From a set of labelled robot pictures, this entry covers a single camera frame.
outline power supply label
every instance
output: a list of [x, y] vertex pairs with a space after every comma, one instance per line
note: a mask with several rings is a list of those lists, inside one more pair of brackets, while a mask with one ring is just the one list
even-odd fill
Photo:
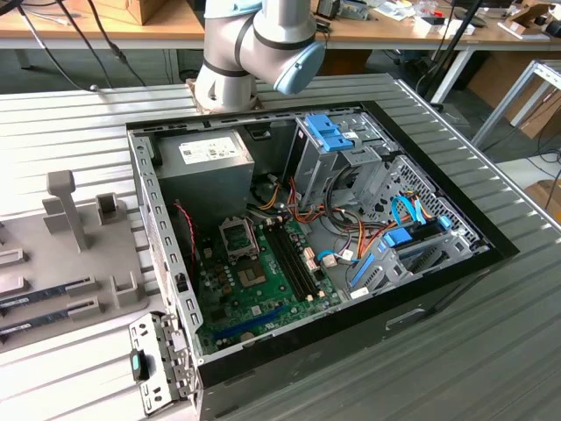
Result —
[[198, 162], [223, 160], [234, 158], [241, 153], [230, 138], [197, 140], [179, 145], [181, 156], [187, 165]]

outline blue drive bracket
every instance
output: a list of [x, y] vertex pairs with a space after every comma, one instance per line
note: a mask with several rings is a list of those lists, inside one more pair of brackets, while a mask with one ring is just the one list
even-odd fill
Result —
[[398, 228], [397, 230], [393, 230], [384, 234], [384, 240], [390, 247], [400, 246], [401, 244], [407, 243], [412, 239], [413, 237], [409, 235], [405, 228]]
[[359, 283], [359, 279], [362, 277], [362, 275], [365, 274], [365, 271], [370, 267], [370, 265], [372, 265], [373, 262], [374, 262], [374, 256], [372, 256], [370, 254], [366, 258], [365, 262], [362, 264], [362, 267], [359, 269], [357, 274], [354, 275], [352, 277], [351, 281], [349, 282], [349, 285], [351, 285], [351, 288], [354, 288], [357, 285], [357, 283]]
[[354, 147], [354, 142], [348, 140], [341, 134], [337, 125], [324, 114], [307, 116], [306, 123], [323, 144], [327, 152], [342, 151]]

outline ram slot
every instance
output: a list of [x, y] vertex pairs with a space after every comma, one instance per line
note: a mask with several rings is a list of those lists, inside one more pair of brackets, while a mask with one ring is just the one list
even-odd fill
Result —
[[302, 259], [295, 251], [287, 232], [279, 225], [265, 228], [263, 232], [296, 299], [304, 301], [307, 296], [316, 296], [317, 287]]

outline green circuit board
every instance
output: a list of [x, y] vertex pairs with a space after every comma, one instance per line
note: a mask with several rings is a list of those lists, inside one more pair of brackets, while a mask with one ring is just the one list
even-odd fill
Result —
[[[266, 240], [265, 226], [254, 228], [259, 256], [230, 264], [224, 243], [217, 236], [207, 242], [211, 256], [202, 257], [198, 301], [203, 324], [197, 331], [205, 354], [257, 337], [278, 327], [289, 325], [341, 303], [329, 277], [320, 271], [312, 278], [321, 296], [298, 301], [281, 265]], [[287, 221], [284, 230], [295, 251], [305, 262], [302, 250], [308, 242], [297, 222]], [[243, 244], [243, 239], [236, 240]]]

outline green motherboard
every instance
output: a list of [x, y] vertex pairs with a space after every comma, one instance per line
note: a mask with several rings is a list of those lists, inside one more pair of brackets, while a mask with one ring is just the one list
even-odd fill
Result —
[[[304, 255], [304, 250], [309, 245], [298, 223], [294, 220], [277, 222], [274, 228], [284, 231], [280, 237], [284, 240], [282, 253], [279, 253], [279, 244], [271, 237], [272, 228], [268, 225], [254, 228], [259, 255], [253, 259], [245, 257], [234, 263], [228, 262], [228, 254], [219, 236], [208, 239], [204, 249], [199, 250], [202, 267], [198, 301], [204, 323], [197, 334], [205, 354], [341, 303], [329, 277], [321, 269], [312, 270], [305, 266], [309, 256]], [[239, 230], [235, 235], [240, 236], [235, 243], [246, 245], [245, 230]], [[300, 262], [287, 260], [287, 254]], [[307, 274], [301, 272], [299, 279], [313, 282], [314, 295], [302, 294], [300, 286], [295, 283], [294, 267], [306, 268]], [[282, 268], [291, 274], [286, 276]]]

